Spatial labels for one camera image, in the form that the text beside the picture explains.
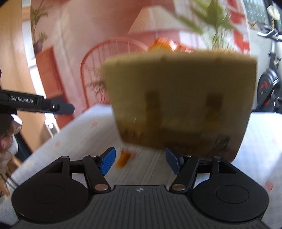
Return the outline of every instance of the red chair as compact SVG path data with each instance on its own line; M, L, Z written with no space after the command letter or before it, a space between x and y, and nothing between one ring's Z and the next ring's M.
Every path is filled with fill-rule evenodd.
M96 103L109 104L105 83L100 72L100 67L107 57L120 53L143 52L147 49L145 44L129 38L114 38L93 47L85 55L80 66L87 108Z

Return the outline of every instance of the beige container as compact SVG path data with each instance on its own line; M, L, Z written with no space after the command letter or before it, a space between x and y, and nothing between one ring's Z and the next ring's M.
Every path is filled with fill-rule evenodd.
M147 52L110 58L102 72L124 142L234 160L251 113L256 59Z

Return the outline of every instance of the silver rivet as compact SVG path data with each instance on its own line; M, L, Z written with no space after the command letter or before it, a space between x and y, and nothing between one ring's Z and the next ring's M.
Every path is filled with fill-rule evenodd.
M183 190L186 189L186 187L183 184L174 184L172 186L172 189L175 190L175 191L183 191Z
M106 184L96 184L94 188L97 191L106 191L109 187Z

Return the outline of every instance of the lamp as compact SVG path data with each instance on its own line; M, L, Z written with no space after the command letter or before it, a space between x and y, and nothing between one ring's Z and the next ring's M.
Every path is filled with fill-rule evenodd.
M156 5L141 9L128 34L161 30L189 30L189 28L164 7Z

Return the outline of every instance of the pink wall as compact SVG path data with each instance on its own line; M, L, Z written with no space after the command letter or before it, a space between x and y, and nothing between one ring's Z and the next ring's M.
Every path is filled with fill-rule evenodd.
M38 6L41 0L32 0ZM98 43L114 38L126 37L140 10L149 5L162 5L175 12L173 0L47 0L53 5L48 18L42 18L37 33L45 31L49 39L43 48L53 45L62 82L69 101L75 106L75 117L86 109L80 79L80 65L85 54ZM179 33L158 32L179 40ZM154 41L154 33L134 34L147 45Z

